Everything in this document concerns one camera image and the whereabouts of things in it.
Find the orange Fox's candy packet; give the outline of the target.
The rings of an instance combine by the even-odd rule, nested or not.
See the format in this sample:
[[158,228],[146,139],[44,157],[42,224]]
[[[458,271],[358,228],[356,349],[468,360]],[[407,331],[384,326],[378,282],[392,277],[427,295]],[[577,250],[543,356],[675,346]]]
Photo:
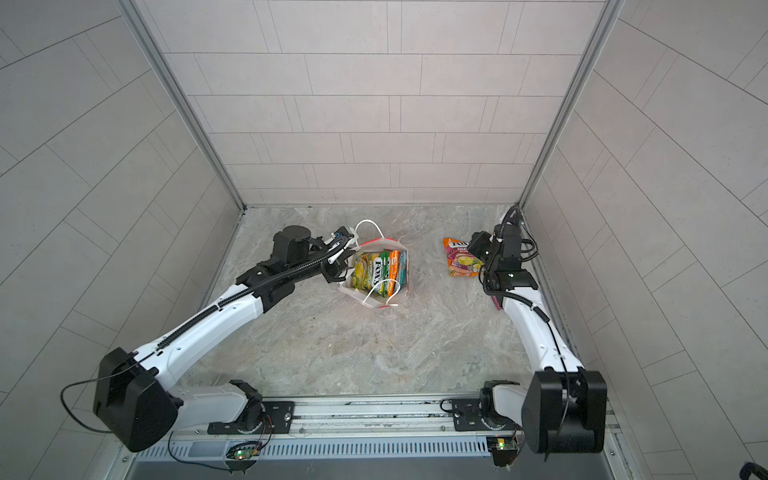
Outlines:
[[468,243],[453,238],[444,238],[448,270],[451,277],[477,277],[483,262],[468,250]]

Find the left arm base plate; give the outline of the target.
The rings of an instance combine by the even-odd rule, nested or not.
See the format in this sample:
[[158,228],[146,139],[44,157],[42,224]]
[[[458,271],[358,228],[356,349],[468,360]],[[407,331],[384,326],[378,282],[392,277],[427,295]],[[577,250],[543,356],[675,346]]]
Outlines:
[[240,416],[229,423],[213,422],[207,427],[209,435],[287,434],[293,421],[295,403],[266,401],[247,405]]

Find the teal candy packet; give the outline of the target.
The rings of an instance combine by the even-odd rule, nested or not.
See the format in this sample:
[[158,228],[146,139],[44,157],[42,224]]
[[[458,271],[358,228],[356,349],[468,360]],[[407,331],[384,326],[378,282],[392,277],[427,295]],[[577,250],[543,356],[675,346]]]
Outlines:
[[407,285],[407,252],[405,250],[399,251],[398,256],[398,270],[396,280],[401,289],[404,289]]

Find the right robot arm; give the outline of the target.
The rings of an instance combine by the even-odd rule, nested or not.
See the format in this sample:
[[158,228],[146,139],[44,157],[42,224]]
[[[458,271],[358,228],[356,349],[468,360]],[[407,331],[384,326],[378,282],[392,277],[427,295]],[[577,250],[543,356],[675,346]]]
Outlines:
[[482,262],[483,292],[512,320],[533,371],[528,386],[488,381],[481,390],[481,418],[496,428],[514,423],[539,454],[599,453],[605,439],[607,384],[584,368],[559,334],[533,275],[523,268],[530,243],[520,227],[497,225],[472,235],[470,254]]

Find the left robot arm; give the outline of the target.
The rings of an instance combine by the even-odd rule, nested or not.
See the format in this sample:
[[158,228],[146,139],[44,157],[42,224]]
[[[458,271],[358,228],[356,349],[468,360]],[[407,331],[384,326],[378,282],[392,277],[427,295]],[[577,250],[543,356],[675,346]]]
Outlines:
[[131,452],[155,445],[177,423],[196,426],[258,418],[257,391],[243,381],[182,389],[178,382],[201,357],[321,275],[338,283],[356,235],[340,227],[329,239],[291,225],[273,237],[270,257],[238,276],[224,294],[174,329],[132,351],[116,348],[99,364],[93,412]]

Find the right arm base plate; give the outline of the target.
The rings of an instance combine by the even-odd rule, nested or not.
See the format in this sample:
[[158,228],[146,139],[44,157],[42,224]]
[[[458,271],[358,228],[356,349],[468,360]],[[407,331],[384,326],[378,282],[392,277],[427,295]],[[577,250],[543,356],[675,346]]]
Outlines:
[[440,402],[440,409],[448,414],[457,432],[522,432],[523,428],[512,420],[492,420],[481,413],[481,401],[469,398],[448,398]]

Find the red paper gift bag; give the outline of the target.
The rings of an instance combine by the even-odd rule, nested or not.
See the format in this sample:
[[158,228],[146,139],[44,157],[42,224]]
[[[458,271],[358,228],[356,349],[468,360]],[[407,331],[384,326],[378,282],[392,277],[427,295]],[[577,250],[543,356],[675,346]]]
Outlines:
[[338,289],[369,309],[396,308],[409,290],[411,256],[370,219],[353,229],[349,270]]

